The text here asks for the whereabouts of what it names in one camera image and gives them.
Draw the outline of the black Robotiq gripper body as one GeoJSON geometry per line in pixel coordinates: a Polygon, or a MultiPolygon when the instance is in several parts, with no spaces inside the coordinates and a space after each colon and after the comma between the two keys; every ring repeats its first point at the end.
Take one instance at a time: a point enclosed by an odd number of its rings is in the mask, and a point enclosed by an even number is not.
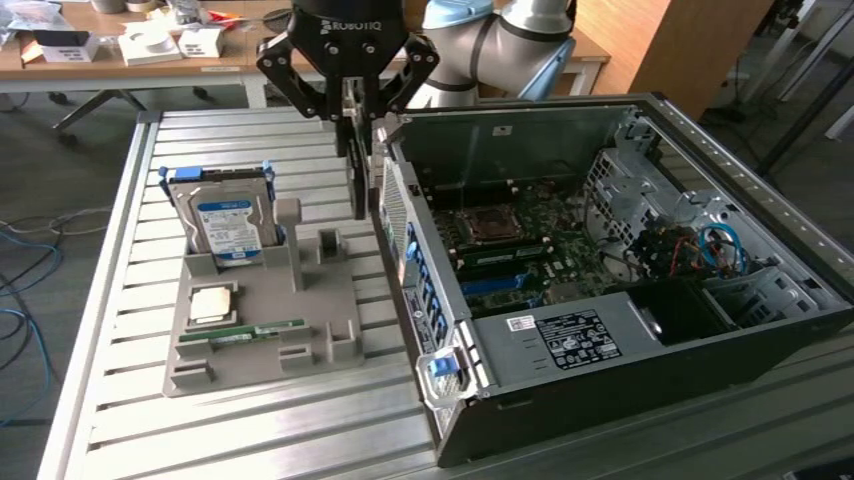
{"type": "Polygon", "coordinates": [[[401,1],[295,1],[291,44],[325,77],[380,74],[408,41],[401,1]]]}

